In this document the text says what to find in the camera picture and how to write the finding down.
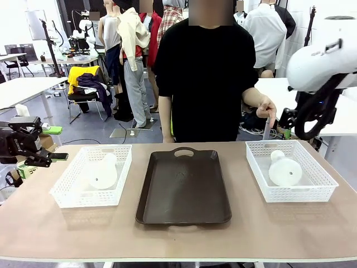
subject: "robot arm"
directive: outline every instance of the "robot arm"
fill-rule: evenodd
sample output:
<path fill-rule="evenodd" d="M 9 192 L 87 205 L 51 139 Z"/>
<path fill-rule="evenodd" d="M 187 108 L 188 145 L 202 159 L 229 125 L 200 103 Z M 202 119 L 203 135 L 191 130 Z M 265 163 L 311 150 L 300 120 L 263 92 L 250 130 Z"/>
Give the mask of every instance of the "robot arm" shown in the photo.
<path fill-rule="evenodd" d="M 38 117 L 14 117 L 0 122 L 0 161 L 8 157 L 27 157 L 25 165 L 49 167 L 55 160 L 66 160 L 68 154 L 53 154 L 41 147 L 42 123 Z"/>
<path fill-rule="evenodd" d="M 307 46 L 298 50 L 287 67 L 288 90 L 297 90 L 297 107 L 285 109 L 279 124 L 295 127 L 302 140 L 317 136 L 332 124 L 336 103 L 342 91 L 357 74 L 357 35 L 349 32 L 326 42 L 325 46 Z M 305 123 L 317 120 L 312 130 L 305 132 Z"/>

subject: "plaid shirt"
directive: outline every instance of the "plaid shirt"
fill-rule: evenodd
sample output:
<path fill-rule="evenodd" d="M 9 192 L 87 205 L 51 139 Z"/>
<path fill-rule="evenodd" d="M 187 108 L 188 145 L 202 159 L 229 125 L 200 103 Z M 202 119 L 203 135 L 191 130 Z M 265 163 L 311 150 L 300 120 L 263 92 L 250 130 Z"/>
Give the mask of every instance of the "plaid shirt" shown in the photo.
<path fill-rule="evenodd" d="M 184 9 L 180 7 L 164 6 L 161 25 L 157 32 L 157 46 L 160 46 L 161 39 L 165 32 L 174 24 L 183 21 Z"/>

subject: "brown tray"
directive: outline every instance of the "brown tray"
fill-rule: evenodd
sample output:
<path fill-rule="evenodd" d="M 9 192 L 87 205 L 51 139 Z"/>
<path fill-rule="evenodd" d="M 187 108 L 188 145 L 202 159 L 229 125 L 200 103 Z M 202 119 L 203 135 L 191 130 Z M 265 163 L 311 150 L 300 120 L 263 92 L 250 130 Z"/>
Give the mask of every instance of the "brown tray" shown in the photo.
<path fill-rule="evenodd" d="M 175 156 L 182 150 L 193 152 L 193 156 Z M 180 147 L 151 154 L 136 213 L 137 222 L 177 226 L 225 223 L 230 219 L 230 205 L 216 151 Z"/>

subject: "white mesh basket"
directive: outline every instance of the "white mesh basket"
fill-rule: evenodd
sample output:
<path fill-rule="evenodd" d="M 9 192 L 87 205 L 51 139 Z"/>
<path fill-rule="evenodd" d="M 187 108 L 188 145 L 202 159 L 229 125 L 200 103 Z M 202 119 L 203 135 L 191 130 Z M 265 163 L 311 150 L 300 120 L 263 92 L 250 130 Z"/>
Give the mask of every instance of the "white mesh basket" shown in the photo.
<path fill-rule="evenodd" d="M 268 203 L 327 202 L 338 183 L 298 141 L 248 141 L 247 160 Z M 291 187 L 276 186 L 269 178 L 270 154 L 281 150 L 302 168 L 300 182 Z"/>
<path fill-rule="evenodd" d="M 118 180 L 106 190 L 96 190 L 89 185 L 85 175 L 94 162 L 106 154 L 117 157 Z M 50 190 L 60 208 L 101 207 L 118 205 L 132 162 L 132 145 L 89 146 L 80 149 L 74 160 Z"/>

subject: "person's hand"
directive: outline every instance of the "person's hand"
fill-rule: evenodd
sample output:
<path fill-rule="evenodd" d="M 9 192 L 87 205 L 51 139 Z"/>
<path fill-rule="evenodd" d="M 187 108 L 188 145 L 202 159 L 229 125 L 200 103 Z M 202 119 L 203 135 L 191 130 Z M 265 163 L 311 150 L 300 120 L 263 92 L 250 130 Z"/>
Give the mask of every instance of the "person's hand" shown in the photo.
<path fill-rule="evenodd" d="M 277 108 L 275 104 L 267 96 L 263 95 L 260 101 L 260 107 L 257 109 L 257 116 L 259 118 L 270 117 L 270 128 L 274 127 L 275 120 L 277 119 Z"/>
<path fill-rule="evenodd" d="M 173 139 L 172 136 L 164 137 L 162 143 L 175 143 L 175 140 Z"/>

